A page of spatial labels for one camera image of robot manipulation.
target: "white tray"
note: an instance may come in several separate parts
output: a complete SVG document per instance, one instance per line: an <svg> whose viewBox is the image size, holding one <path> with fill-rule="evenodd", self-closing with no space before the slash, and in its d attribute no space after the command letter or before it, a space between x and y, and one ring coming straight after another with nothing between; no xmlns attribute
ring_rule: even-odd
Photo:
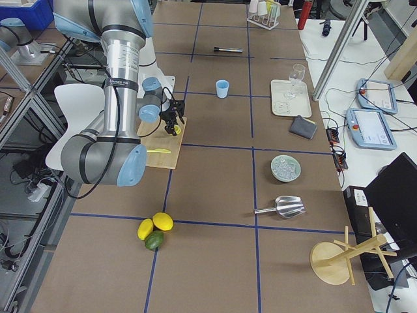
<svg viewBox="0 0 417 313"><path fill-rule="evenodd" d="M296 97L285 98L284 94L290 90L291 82L288 80L272 80L272 113L278 116L311 117L310 100L307 85L304 82L298 83L295 87Z"/></svg>

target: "pen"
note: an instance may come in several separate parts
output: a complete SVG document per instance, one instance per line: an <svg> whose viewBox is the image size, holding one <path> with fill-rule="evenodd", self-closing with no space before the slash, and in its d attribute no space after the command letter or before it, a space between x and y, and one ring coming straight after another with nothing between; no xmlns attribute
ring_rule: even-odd
<svg viewBox="0 0 417 313"><path fill-rule="evenodd" d="M221 51L221 52L238 52L238 53L242 53L243 49L240 48L219 48L219 47L214 47L215 52Z"/></svg>

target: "glass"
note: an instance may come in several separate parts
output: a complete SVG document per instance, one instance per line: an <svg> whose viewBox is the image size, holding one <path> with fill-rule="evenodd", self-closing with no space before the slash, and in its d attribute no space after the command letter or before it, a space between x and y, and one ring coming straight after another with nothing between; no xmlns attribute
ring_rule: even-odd
<svg viewBox="0 0 417 313"><path fill-rule="evenodd" d="M291 88L284 93L285 98L292 99L296 97L295 85L298 85L306 74L306 67L302 64L294 64L293 70L289 73L288 79L291 82Z"/></svg>

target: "wooden base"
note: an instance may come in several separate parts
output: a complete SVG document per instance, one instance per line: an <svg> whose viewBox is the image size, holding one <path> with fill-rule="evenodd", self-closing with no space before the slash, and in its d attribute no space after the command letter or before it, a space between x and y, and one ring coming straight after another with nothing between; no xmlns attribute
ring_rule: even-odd
<svg viewBox="0 0 417 313"><path fill-rule="evenodd" d="M344 250L334 243L318 243L310 253L310 264L314 273L323 281L331 285L341 285L349 279L347 260L340 258L332 264L327 259L341 254Z"/></svg>
<svg viewBox="0 0 417 313"><path fill-rule="evenodd" d="M150 136L141 138L141 142L147 149L167 149L171 153L148 153L146 166L154 168L169 168L175 169L177 167L177 160L180 153L182 138L185 133L185 126L187 118L184 117L184 124L180 122L181 132L172 136L165 131L165 122L162 121L158 129ZM158 122L155 123L141 123L137 130L137 135L143 136L152 132Z"/></svg>

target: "gray wallet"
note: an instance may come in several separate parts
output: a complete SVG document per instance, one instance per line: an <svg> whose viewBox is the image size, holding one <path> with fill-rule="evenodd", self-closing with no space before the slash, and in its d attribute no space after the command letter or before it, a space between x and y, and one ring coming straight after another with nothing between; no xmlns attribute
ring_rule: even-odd
<svg viewBox="0 0 417 313"><path fill-rule="evenodd" d="M307 139L312 139L316 130L317 125L313 121L305 119L301 115L297 115L294 118L294 121L289 128L289 132Z"/></svg>

